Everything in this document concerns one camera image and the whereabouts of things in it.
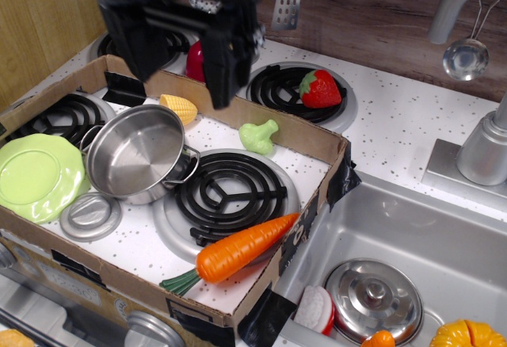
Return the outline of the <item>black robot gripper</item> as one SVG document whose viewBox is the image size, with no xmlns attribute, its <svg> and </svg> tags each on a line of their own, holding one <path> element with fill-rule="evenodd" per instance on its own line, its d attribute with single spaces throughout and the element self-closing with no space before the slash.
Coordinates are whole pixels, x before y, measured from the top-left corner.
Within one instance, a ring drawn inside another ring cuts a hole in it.
<svg viewBox="0 0 507 347">
<path fill-rule="evenodd" d="M 204 77 L 214 109 L 228 107 L 249 81 L 253 57 L 264 41 L 257 21 L 260 0 L 97 1 L 117 51 L 138 80 L 147 81 L 169 61 L 161 30 L 168 29 L 202 38 Z"/>
</svg>

